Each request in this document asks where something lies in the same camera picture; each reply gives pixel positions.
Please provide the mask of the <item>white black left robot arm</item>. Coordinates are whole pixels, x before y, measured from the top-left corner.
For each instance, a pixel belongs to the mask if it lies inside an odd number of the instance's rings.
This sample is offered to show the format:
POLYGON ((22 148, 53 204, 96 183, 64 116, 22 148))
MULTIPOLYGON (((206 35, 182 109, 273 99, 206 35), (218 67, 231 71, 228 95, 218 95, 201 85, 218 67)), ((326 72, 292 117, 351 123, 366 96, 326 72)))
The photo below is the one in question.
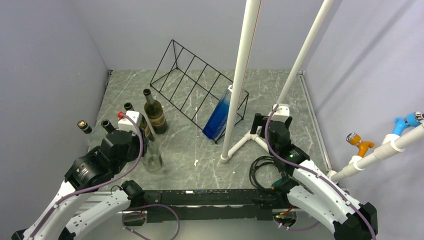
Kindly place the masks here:
POLYGON ((145 192, 133 180, 127 180, 108 199, 76 213, 93 193, 112 184, 127 163, 137 165, 147 151, 148 141, 141 128, 108 130, 100 145, 74 161, 41 216, 29 228, 15 231, 11 239, 76 240, 117 212, 139 209, 145 192))

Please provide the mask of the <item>blue square glass bottle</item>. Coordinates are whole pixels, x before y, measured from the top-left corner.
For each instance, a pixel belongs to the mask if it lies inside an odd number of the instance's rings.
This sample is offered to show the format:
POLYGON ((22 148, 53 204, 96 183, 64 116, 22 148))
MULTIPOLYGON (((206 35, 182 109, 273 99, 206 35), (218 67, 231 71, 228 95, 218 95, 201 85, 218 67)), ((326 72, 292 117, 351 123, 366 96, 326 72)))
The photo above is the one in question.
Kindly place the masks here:
POLYGON ((203 128, 203 134, 211 140, 216 139, 222 133, 227 123, 232 92, 233 85, 230 84, 222 94, 218 104, 203 128))

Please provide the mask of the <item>dark wine bottle black top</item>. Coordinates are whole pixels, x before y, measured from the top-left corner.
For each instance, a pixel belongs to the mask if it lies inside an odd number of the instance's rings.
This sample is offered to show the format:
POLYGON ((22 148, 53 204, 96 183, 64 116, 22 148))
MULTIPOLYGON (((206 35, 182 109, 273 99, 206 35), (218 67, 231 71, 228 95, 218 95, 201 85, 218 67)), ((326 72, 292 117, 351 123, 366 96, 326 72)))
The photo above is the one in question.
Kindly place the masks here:
POLYGON ((116 128, 108 119, 102 120, 100 125, 108 134, 116 130, 116 128))

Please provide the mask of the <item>clear glass bottle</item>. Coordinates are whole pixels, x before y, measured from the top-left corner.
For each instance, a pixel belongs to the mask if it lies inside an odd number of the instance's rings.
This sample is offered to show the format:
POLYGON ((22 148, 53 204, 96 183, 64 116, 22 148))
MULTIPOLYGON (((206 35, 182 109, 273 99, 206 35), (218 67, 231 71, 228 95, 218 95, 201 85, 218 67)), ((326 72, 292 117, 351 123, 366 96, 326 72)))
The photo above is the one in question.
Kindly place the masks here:
POLYGON ((159 147, 149 138, 146 138, 145 141, 145 154, 141 159, 143 166, 148 172, 156 172, 161 170, 163 167, 163 159, 159 147))

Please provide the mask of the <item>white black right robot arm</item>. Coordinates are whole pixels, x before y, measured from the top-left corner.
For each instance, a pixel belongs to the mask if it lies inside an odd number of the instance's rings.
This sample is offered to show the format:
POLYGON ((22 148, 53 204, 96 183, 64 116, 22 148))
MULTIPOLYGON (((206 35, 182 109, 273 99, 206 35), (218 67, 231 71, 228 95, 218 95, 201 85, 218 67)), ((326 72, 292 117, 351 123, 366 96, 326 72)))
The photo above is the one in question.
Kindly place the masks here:
POLYGON ((360 203, 332 182, 311 160, 310 156, 292 143, 289 127, 292 117, 281 122, 255 114, 251 132, 260 130, 269 155, 255 159, 249 170, 251 184, 269 198, 259 197, 260 205, 278 204, 282 208, 297 207, 324 225, 336 240, 375 240, 378 215, 370 203, 360 203), (281 178, 270 187, 259 184, 256 172, 272 165, 281 178))

